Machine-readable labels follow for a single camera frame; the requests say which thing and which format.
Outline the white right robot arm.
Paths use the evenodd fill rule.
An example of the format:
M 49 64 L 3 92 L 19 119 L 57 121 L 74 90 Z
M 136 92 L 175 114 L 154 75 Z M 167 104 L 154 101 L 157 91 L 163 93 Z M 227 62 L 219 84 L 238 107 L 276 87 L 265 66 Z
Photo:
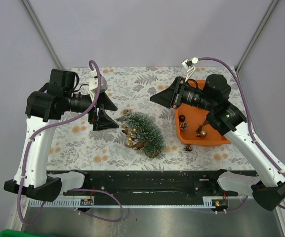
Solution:
M 253 197 L 268 211 L 285 199 L 285 165 L 257 139 L 245 115 L 229 102 L 231 87 L 223 75 L 209 75 L 203 88 L 191 86 L 187 79 L 176 77 L 169 88 L 150 97 L 150 101 L 166 108 L 178 109 L 182 104 L 207 111 L 205 124 L 230 141 L 253 166 L 257 176 L 245 176 L 221 169 L 209 183 L 216 196 L 225 191 Z

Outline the gold berry ribbon sprig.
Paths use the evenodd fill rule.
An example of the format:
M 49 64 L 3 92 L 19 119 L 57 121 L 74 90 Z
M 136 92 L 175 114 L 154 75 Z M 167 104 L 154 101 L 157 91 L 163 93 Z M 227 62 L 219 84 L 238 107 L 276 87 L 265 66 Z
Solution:
M 127 141 L 124 143 L 124 146 L 131 148 L 133 150 L 141 150 L 142 148 L 148 146 L 153 141 L 152 139 L 141 140 L 138 136 L 138 131 L 136 128 L 130 129 L 127 125 L 122 125 L 122 133 L 127 137 Z

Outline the small pine cone ornament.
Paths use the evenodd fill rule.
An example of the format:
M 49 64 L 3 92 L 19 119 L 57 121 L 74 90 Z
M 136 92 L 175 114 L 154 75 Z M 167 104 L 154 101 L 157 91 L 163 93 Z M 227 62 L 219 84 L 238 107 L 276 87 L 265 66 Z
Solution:
M 191 152 L 193 149 L 190 145 L 187 145 L 187 146 L 185 146 L 184 150 L 187 152 Z

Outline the small green christmas tree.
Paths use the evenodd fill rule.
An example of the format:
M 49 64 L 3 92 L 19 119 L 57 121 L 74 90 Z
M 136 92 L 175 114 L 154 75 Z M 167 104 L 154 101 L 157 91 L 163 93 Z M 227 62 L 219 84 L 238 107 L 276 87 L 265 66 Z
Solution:
M 121 126 L 125 124 L 130 129 L 136 128 L 138 131 L 138 136 L 141 140 L 153 140 L 150 145 L 140 150 L 144 153 L 145 156 L 148 158 L 157 158 L 163 153 L 165 149 L 164 136 L 159 127 L 149 115 L 142 112 L 128 111 L 117 118 L 116 121 Z

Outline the orange plastic bin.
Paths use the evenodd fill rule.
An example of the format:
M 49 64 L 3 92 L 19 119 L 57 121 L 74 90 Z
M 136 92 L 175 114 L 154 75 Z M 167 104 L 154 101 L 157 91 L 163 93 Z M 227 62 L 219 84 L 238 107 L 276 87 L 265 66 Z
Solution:
M 205 125 L 202 129 L 207 132 L 207 136 L 205 138 L 199 137 L 196 132 L 199 125 L 206 120 L 210 107 L 215 105 L 216 102 L 214 100 L 204 98 L 204 101 L 200 102 L 200 105 L 197 107 L 182 103 L 178 109 L 175 109 L 176 133 L 181 143 L 205 147 L 231 144 L 229 140 L 220 135 L 219 132 L 213 129 L 209 124 Z M 180 115 L 184 115 L 186 117 L 184 121 L 188 125 L 188 129 L 186 131 L 180 130 Z

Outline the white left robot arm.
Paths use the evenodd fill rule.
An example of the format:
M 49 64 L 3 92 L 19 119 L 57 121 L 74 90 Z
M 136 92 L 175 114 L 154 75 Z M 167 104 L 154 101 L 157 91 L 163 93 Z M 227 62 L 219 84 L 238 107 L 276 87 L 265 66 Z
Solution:
M 90 71 L 89 92 L 83 95 L 77 89 L 80 78 L 77 73 L 53 69 L 49 82 L 27 99 L 27 133 L 24 150 L 13 179 L 5 181 L 4 190 L 25 195 L 39 201 L 54 201 L 64 192 L 75 189 L 80 195 L 91 190 L 91 182 L 81 171 L 62 175 L 47 174 L 47 160 L 57 124 L 65 112 L 88 115 L 94 131 L 116 129 L 119 125 L 106 111 L 117 111 L 117 106 L 106 94 L 107 81 L 97 80 L 95 70 Z

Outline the dark red small ball ornament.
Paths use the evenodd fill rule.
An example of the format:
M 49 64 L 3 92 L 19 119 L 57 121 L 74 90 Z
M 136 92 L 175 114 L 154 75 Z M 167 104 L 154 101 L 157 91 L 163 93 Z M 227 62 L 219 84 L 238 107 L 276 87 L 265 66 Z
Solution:
M 185 119 L 186 119 L 186 117 L 185 117 L 184 115 L 180 115 L 180 116 L 179 116 L 179 121 L 180 121 L 180 122 L 184 122 Z

